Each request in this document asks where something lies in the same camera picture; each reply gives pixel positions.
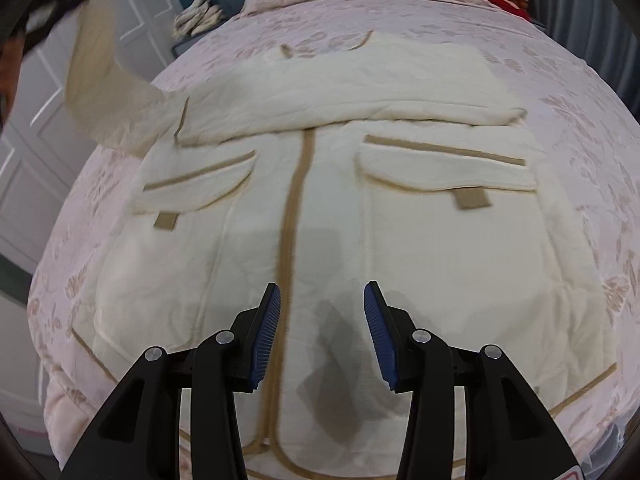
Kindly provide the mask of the left hand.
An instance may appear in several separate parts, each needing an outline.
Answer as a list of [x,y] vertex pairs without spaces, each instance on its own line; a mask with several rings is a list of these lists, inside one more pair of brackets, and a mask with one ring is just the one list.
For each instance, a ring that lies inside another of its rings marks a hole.
[[10,37],[1,47],[0,92],[1,125],[4,125],[11,113],[20,78],[21,64],[25,44],[25,35]]

